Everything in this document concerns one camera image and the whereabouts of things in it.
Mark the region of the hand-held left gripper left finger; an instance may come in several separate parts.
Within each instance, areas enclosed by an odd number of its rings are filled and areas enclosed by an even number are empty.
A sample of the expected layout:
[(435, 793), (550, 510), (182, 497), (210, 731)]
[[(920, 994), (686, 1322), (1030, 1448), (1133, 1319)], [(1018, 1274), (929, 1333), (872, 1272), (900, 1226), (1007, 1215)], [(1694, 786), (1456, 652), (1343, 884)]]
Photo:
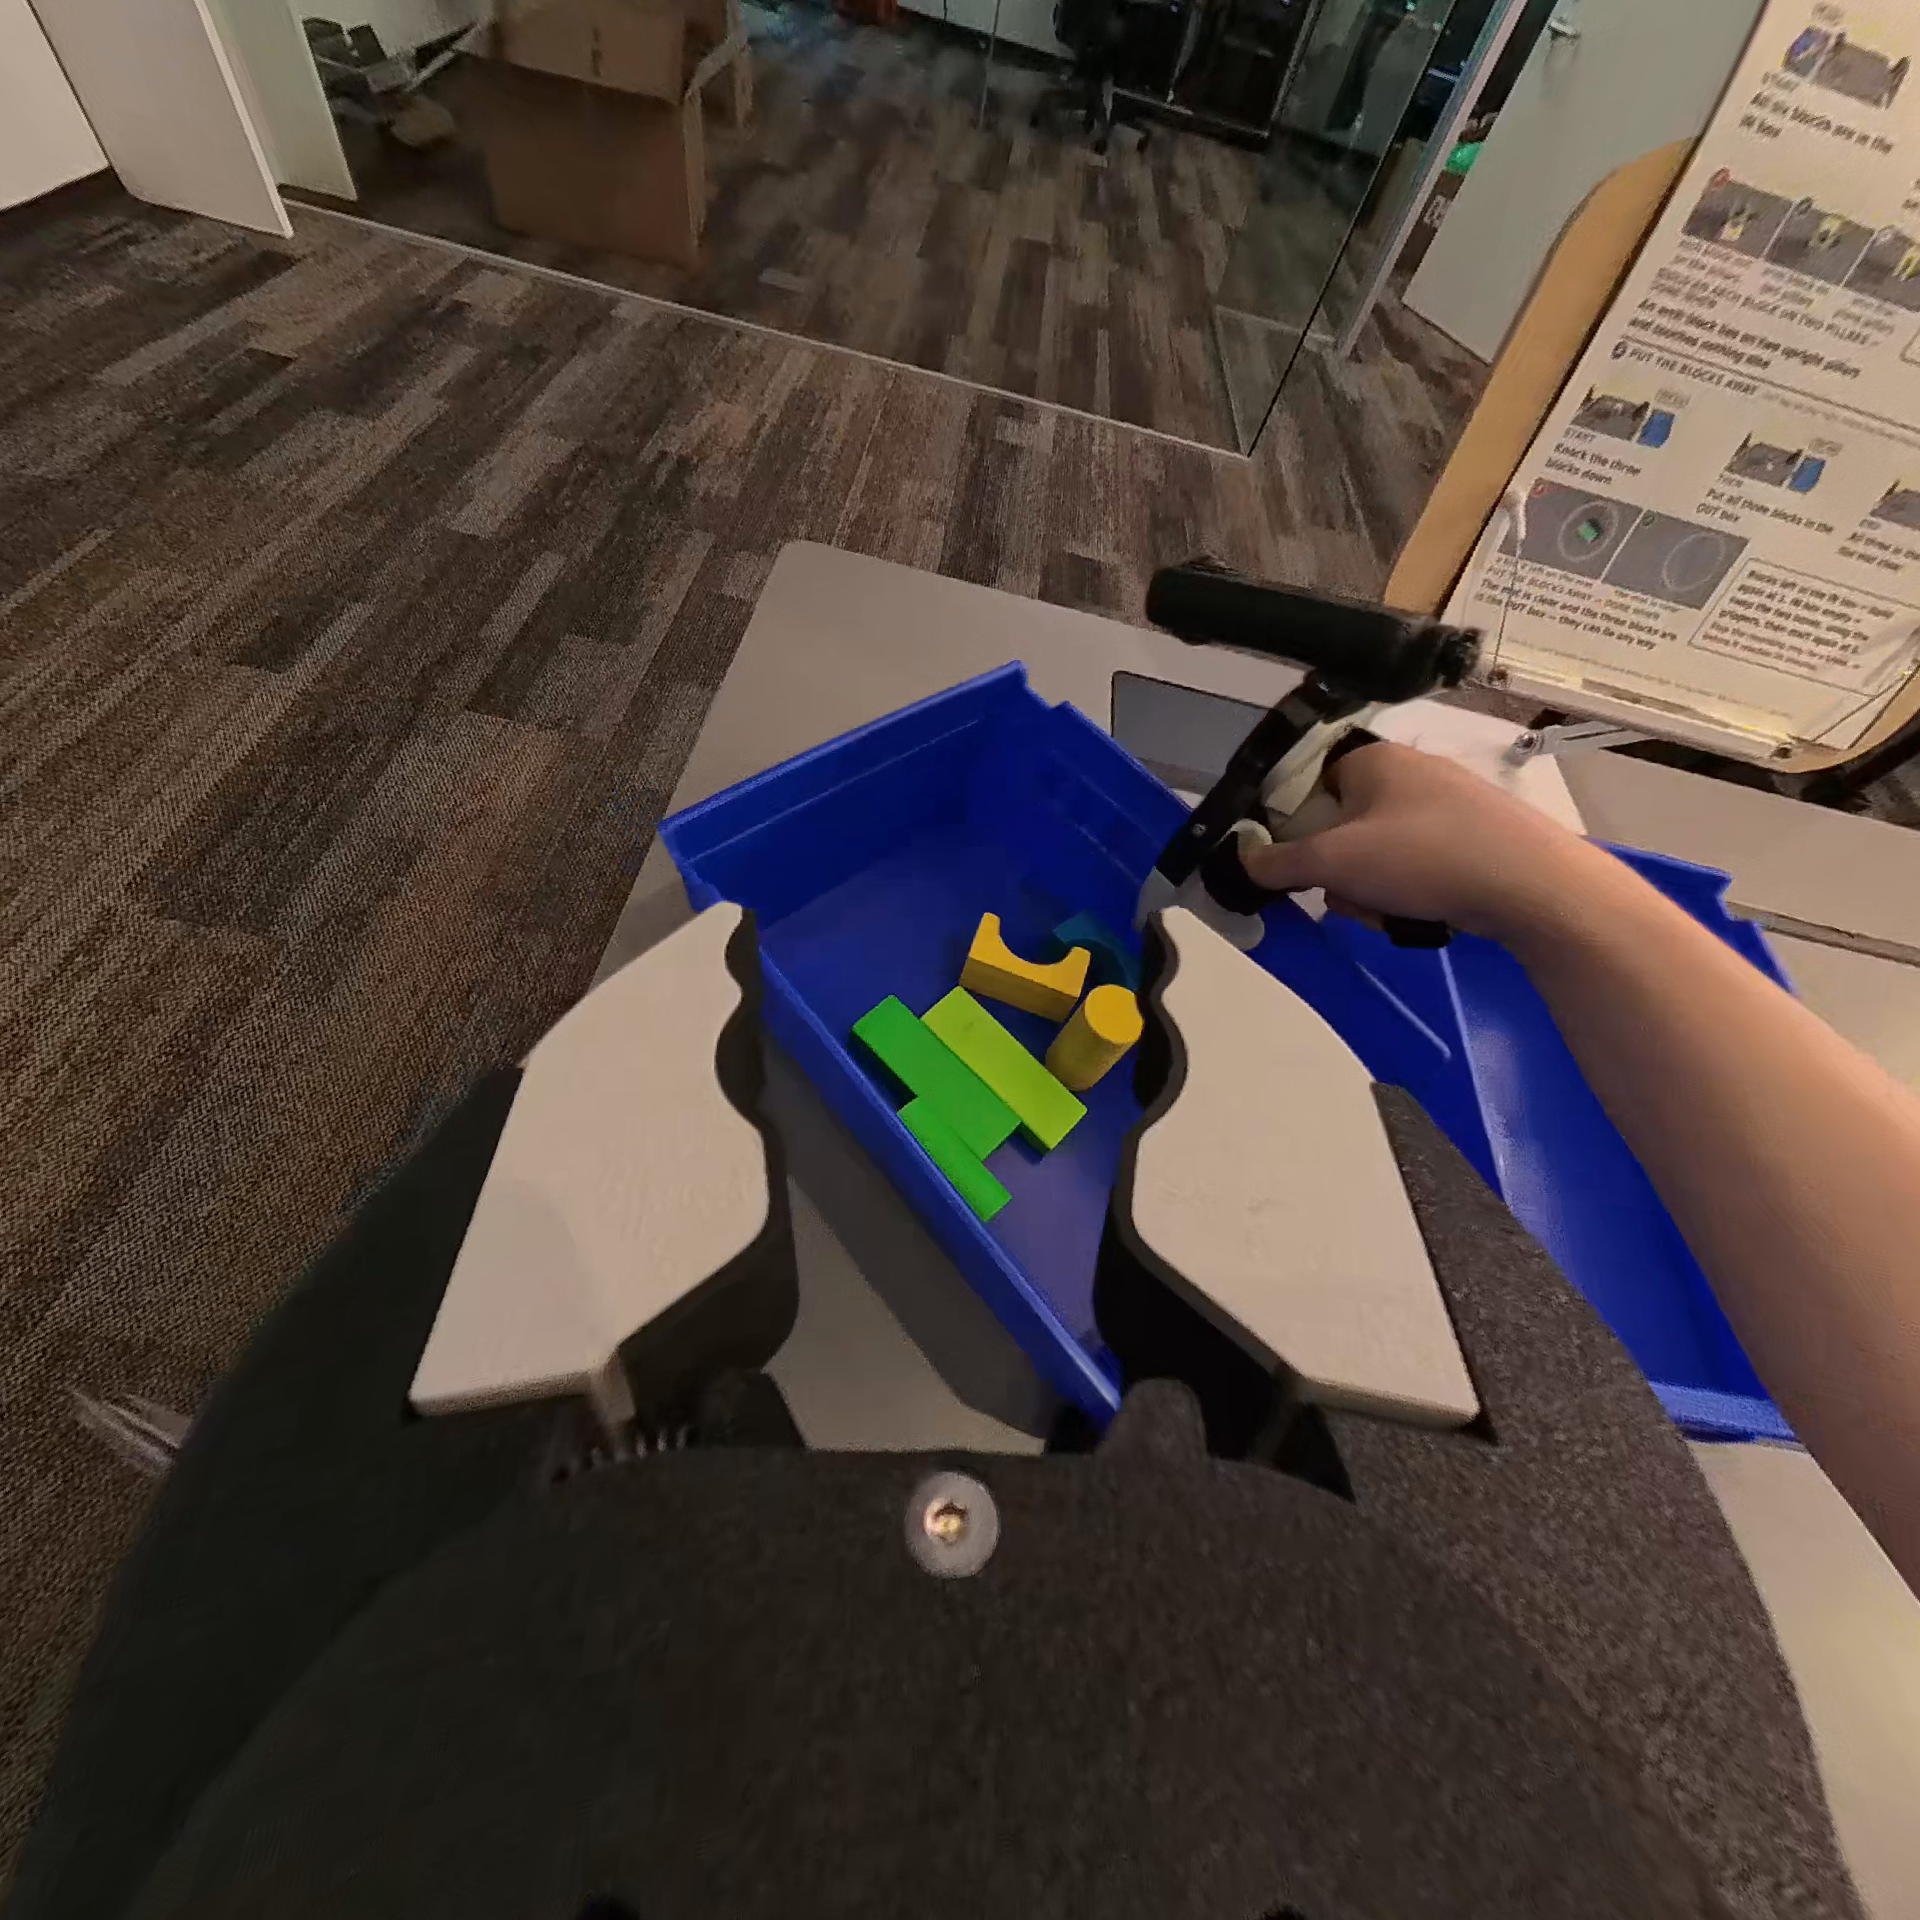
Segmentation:
[(428, 1417), (558, 1397), (685, 1420), (801, 1315), (767, 1112), (757, 917), (715, 904), (595, 985), (525, 1057), (408, 1386)]

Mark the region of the blue plastic bin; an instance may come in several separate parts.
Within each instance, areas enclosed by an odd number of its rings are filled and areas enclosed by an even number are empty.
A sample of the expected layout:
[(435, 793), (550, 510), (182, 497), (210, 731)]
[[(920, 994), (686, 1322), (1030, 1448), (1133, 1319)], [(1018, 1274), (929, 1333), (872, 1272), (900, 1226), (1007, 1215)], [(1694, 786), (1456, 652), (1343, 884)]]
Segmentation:
[(1684, 1434), (1796, 1444), (1667, 1203), (1500, 943), (1404, 947), (1273, 900), (1254, 962), (1408, 1091), (1607, 1319)]
[(691, 906), (750, 910), (760, 1018), (1049, 1386), (1097, 1426), (1119, 1376), (1092, 1315), (1110, 1191), (1141, 1120), (1133, 1063), (1087, 1094), (1049, 1152), (988, 1165), (1009, 1206), (981, 1220), (900, 1122), (902, 1083), (855, 1023), (959, 985), (987, 911), (1039, 951), (1058, 922), (1133, 924), (1141, 882), (1189, 815), (1170, 788), (1013, 661), (673, 814), (660, 843)]

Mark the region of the lime green plank block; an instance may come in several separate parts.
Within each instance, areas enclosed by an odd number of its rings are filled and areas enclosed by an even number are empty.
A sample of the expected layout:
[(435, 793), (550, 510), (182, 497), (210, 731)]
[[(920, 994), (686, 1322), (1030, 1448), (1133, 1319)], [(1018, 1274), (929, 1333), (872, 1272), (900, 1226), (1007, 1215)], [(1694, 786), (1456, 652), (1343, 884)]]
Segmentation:
[(1089, 1115), (1087, 1102), (969, 987), (937, 999), (922, 1023), (1014, 1113), (1037, 1152), (1063, 1146)]

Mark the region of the glass window panel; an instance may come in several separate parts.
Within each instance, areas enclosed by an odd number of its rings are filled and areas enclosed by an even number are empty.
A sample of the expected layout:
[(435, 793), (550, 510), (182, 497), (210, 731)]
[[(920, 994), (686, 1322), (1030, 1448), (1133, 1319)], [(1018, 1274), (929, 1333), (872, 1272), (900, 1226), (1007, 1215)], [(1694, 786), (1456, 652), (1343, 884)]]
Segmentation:
[(1549, 4), (1194, 4), (1172, 76), (1127, 88), (1146, 137), (1060, 162), (1068, 261), (1042, 381), (1167, 435), (1254, 452), (1306, 348), (1332, 351), (1417, 205), (1512, 91)]

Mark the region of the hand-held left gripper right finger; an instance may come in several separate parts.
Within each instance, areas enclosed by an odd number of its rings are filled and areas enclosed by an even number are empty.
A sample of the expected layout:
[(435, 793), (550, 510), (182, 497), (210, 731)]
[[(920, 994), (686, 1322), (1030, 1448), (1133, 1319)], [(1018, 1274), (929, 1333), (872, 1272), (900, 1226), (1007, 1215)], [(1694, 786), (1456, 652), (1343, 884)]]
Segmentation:
[(1142, 1113), (1094, 1275), (1122, 1389), (1189, 1387), (1209, 1432), (1301, 1408), (1464, 1429), (1480, 1396), (1382, 1113), (1292, 985), (1187, 906), (1146, 924)]

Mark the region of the yellow cylinder block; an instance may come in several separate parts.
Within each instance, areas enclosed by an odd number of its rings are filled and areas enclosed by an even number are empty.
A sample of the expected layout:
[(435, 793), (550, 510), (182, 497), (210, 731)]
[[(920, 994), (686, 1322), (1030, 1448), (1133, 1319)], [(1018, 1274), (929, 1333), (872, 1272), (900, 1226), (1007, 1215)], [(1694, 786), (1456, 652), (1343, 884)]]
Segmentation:
[(1057, 1029), (1044, 1066), (1073, 1094), (1099, 1086), (1144, 1031), (1141, 996), (1119, 982), (1100, 982)]

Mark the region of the white partition panel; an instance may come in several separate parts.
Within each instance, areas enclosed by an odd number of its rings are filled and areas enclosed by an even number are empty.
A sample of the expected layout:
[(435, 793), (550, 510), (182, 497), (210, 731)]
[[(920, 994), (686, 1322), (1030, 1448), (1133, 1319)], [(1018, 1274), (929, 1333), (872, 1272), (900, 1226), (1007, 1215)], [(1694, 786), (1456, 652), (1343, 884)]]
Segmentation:
[(205, 1), (32, 1), (30, 12), (127, 191), (232, 227), (292, 233)]

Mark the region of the person's right forearm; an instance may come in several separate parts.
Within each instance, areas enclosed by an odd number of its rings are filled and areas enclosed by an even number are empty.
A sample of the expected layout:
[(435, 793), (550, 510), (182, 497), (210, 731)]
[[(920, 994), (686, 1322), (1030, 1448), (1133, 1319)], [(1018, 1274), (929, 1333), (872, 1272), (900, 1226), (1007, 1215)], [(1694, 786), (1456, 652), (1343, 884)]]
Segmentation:
[(1914, 1590), (1916, 1094), (1592, 842), (1520, 824), (1499, 874), (1485, 928), (1794, 1438)]

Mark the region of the printed instruction sheet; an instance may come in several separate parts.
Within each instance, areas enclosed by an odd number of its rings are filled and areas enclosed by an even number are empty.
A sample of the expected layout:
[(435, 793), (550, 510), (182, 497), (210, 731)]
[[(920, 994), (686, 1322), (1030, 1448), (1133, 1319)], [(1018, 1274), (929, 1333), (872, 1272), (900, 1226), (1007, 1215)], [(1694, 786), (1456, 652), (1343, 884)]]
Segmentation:
[(1450, 613), (1551, 706), (1846, 760), (1916, 694), (1918, 6), (1766, 4)]

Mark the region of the person's right hand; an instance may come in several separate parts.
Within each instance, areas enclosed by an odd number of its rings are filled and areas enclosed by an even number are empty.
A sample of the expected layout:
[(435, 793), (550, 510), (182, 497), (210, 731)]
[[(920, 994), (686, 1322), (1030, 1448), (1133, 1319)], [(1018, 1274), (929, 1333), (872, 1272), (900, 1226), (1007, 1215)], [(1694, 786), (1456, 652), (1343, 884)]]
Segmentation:
[(1448, 758), (1377, 742), (1327, 780), (1332, 821), (1247, 846), (1253, 884), (1323, 891), (1379, 922), (1446, 924), (1515, 951), (1597, 937), (1639, 900), (1619, 857)]

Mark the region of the wooden document stand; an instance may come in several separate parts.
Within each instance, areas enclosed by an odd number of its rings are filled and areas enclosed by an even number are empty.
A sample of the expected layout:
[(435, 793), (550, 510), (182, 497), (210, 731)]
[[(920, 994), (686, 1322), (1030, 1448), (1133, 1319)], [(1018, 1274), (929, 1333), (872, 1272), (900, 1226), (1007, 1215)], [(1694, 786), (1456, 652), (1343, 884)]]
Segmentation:
[[(1525, 456), (1620, 294), (1676, 181), (1698, 150), (1683, 137), (1610, 172), (1575, 205), (1506, 330), (1480, 395), (1395, 560), (1382, 600), (1438, 616), (1475, 570), (1483, 536), (1500, 517)], [(1653, 740), (1690, 754), (1758, 766), (1804, 782), (1804, 795), (1859, 793), (1916, 762), (1916, 685), (1894, 691), (1853, 747), (1769, 745), (1731, 723), (1591, 683), (1538, 683), (1485, 654), (1478, 691), (1512, 699), (1525, 731), (1575, 723), (1600, 740)]]

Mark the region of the blue arch block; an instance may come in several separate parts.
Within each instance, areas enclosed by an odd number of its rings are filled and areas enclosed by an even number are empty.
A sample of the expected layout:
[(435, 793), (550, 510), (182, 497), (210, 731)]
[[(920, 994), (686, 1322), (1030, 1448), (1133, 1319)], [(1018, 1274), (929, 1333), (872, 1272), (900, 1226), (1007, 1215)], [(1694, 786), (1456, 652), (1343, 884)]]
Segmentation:
[(1141, 937), (1133, 931), (1117, 931), (1113, 924), (1091, 911), (1073, 911), (1055, 922), (1047, 936), (1047, 950), (1053, 960), (1073, 958), (1078, 950), (1087, 953), (1082, 996), (1097, 987), (1122, 987), (1135, 996), (1142, 992), (1146, 962)]

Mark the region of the cardboard box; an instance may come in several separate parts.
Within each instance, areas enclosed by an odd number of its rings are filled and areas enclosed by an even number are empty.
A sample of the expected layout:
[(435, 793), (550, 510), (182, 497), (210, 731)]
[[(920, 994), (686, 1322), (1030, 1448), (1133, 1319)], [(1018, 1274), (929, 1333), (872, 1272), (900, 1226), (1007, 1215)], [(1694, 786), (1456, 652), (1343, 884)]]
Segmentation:
[(754, 108), (738, 1), (493, 4), (459, 48), (459, 113), (508, 233), (692, 270), (707, 100)]

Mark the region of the yellow arch block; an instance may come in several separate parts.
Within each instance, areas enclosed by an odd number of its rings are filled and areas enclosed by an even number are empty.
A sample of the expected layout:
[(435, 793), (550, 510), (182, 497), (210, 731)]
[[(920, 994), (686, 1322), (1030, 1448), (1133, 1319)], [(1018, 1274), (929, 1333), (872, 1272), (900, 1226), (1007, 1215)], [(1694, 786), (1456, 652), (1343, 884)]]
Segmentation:
[(1053, 1021), (1066, 1023), (1092, 977), (1092, 950), (1073, 943), (1065, 955), (1039, 962), (1021, 955), (1007, 940), (996, 911), (981, 913), (959, 977), (977, 999), (993, 999)]

